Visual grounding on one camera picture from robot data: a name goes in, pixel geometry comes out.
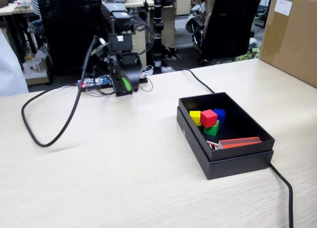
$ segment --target small white box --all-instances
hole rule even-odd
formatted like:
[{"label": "small white box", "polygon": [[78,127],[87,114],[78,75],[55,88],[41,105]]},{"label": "small white box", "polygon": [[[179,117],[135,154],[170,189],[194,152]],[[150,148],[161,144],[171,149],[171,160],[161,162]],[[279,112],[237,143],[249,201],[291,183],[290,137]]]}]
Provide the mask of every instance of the small white box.
[{"label": "small white box", "polygon": [[40,73],[44,70],[44,64],[41,60],[26,61],[23,63],[25,73]]}]

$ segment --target black cable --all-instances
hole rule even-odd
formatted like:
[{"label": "black cable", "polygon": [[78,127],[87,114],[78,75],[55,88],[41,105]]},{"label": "black cable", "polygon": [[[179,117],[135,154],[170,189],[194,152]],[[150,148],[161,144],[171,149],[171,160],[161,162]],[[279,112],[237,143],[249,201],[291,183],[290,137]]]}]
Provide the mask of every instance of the black cable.
[{"label": "black cable", "polygon": [[[203,83],[201,80],[199,80],[194,73],[189,70],[189,69],[181,69],[181,70],[186,70],[191,72],[191,74],[194,76],[194,78],[196,78],[201,84],[203,84],[206,88],[208,88],[212,93],[214,93],[214,91],[208,87],[205,83]],[[279,173],[279,171],[277,171],[277,169],[270,163],[269,166],[272,168],[272,170],[279,176],[279,178],[287,185],[288,190],[289,190],[289,199],[288,199],[288,221],[289,221],[289,228],[293,228],[294,224],[293,224],[293,188],[292,185]]]},{"label": "black cable", "polygon": [[139,85],[139,87],[144,91],[144,92],[150,92],[150,91],[152,91],[152,89],[153,89],[153,83],[152,83],[152,81],[147,77],[147,76],[145,76],[145,75],[143,75],[143,74],[141,74],[143,77],[145,77],[147,80],[149,80],[149,82],[152,84],[152,88],[149,90],[149,91],[147,91],[147,90],[144,90],[142,87],[141,87],[141,85]]},{"label": "black cable", "polygon": [[[89,95],[89,96],[92,96],[92,97],[104,97],[104,96],[105,96],[105,95],[98,95],[98,94],[96,94],[96,93],[93,93],[94,95],[91,95],[91,94],[89,94],[89,93],[92,93],[92,92],[89,92],[89,91],[87,91],[87,92],[84,91],[83,93],[85,93],[85,94],[87,94],[87,95]],[[112,95],[112,94],[114,94],[114,93],[115,93],[115,91],[113,91],[113,92],[107,94],[106,96]]]},{"label": "black cable", "polygon": [[273,166],[273,164],[269,164],[271,169],[279,176],[279,178],[287,185],[289,190],[289,198],[288,198],[288,223],[289,227],[293,228],[293,188],[292,185],[277,171],[277,169]]},{"label": "black cable", "polygon": [[70,115],[69,115],[69,117],[68,117],[68,119],[67,119],[65,125],[63,126],[62,130],[59,132],[59,134],[58,134],[51,142],[49,142],[48,144],[42,144],[42,143],[40,143],[40,142],[37,140],[37,138],[35,137],[34,133],[32,132],[32,130],[31,130],[31,128],[30,128],[30,126],[29,126],[29,124],[28,124],[28,122],[27,122],[27,120],[26,120],[26,117],[25,117],[25,114],[24,114],[24,110],[25,110],[26,106],[27,106],[30,102],[32,102],[34,99],[37,99],[38,97],[42,96],[42,95],[45,94],[45,93],[48,93],[48,92],[51,91],[51,90],[54,90],[54,89],[60,88],[60,87],[64,87],[64,86],[78,86],[78,85],[77,85],[77,84],[63,84],[63,85],[59,85],[59,86],[57,86],[57,87],[48,89],[48,90],[46,90],[46,91],[44,91],[44,92],[42,92],[42,93],[36,95],[35,97],[31,98],[30,100],[28,100],[28,101],[23,105],[23,107],[22,107],[22,109],[21,109],[21,114],[22,114],[22,118],[23,118],[24,124],[25,124],[27,130],[29,131],[29,133],[30,133],[32,139],[34,140],[34,142],[35,142],[37,145],[39,145],[39,146],[41,146],[41,147],[51,146],[52,144],[54,144],[54,143],[61,137],[61,135],[62,135],[62,134],[64,133],[64,131],[67,129],[67,127],[68,127],[68,125],[69,125],[71,119],[72,119],[73,116],[74,116],[74,113],[75,113],[75,111],[76,111],[76,108],[77,108],[77,105],[78,105],[78,102],[79,102],[79,98],[80,98],[80,94],[81,94],[81,92],[82,92],[82,85],[83,85],[83,83],[84,83],[85,73],[86,73],[86,70],[87,70],[87,66],[88,66],[90,54],[91,54],[91,52],[93,51],[93,48],[94,48],[95,44],[98,42],[98,40],[99,40],[98,37],[97,37],[97,36],[94,36],[94,39],[93,39],[93,41],[91,42],[91,44],[90,44],[90,46],[89,46],[89,48],[88,48],[88,50],[87,50],[87,53],[86,53],[86,56],[85,56],[85,60],[84,60],[84,64],[83,64],[83,67],[82,67],[82,75],[81,75],[81,80],[80,80],[80,86],[79,86],[79,89],[78,89],[78,93],[77,93],[77,97],[76,97],[76,100],[75,100],[73,109],[71,110],[71,113],[70,113]]},{"label": "black cable", "polygon": [[193,73],[191,70],[186,69],[186,68],[183,68],[183,69],[181,69],[181,70],[189,71],[189,72],[194,76],[194,78],[197,79],[198,82],[200,82],[201,84],[203,84],[203,85],[204,85],[206,88],[208,88],[212,93],[215,93],[210,87],[208,87],[208,86],[207,86],[205,83],[203,83],[198,77],[196,77],[196,75],[194,75],[194,73]]}]

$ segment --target wooden desk surface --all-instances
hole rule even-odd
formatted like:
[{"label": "wooden desk surface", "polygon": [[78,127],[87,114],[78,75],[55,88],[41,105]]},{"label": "wooden desk surface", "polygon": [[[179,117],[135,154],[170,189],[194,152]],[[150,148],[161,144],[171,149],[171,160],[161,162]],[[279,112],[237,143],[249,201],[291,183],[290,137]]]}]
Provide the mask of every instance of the wooden desk surface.
[{"label": "wooden desk surface", "polygon": [[9,6],[5,6],[0,8],[0,16],[8,16],[12,15],[14,8],[16,7],[17,3],[9,4]]},{"label": "wooden desk surface", "polygon": [[[144,0],[127,0],[123,5],[125,7],[143,7]],[[153,0],[147,0],[149,6],[154,6]],[[0,16],[6,16],[6,15],[12,15],[12,14],[20,14],[20,13],[32,13],[32,7],[29,7],[27,9],[21,9],[21,10],[14,10],[18,6],[17,3],[11,3],[9,6],[5,6],[3,8],[0,8]]]},{"label": "wooden desk surface", "polygon": [[[315,227],[317,89],[258,59],[193,71],[276,139],[272,163],[293,186],[294,227]],[[209,91],[189,72],[149,78],[151,92],[82,94],[49,148],[32,141],[21,118],[37,93],[0,98],[0,227],[288,227],[288,190],[271,169],[206,180],[176,107]],[[27,107],[40,141],[57,135],[76,93],[55,90]]]}]

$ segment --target red cube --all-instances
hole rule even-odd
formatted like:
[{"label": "red cube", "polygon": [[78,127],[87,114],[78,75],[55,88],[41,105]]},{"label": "red cube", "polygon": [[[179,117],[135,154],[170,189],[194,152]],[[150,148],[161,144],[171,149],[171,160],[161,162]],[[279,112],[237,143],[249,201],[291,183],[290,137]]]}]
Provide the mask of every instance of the red cube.
[{"label": "red cube", "polygon": [[200,123],[206,128],[217,125],[217,118],[218,115],[212,110],[207,110],[200,113]]}]

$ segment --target chair backrest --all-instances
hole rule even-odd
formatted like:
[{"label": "chair backrest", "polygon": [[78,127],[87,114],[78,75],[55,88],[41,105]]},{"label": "chair backrest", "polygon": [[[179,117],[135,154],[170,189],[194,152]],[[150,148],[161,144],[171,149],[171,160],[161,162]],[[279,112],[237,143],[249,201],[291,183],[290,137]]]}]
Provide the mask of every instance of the chair backrest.
[{"label": "chair backrest", "polygon": [[215,0],[208,23],[204,52],[212,58],[247,53],[250,32],[261,0]]},{"label": "chair backrest", "polygon": [[[54,71],[80,71],[94,35],[106,36],[101,0],[38,0]],[[91,58],[90,65],[100,62]]]}]

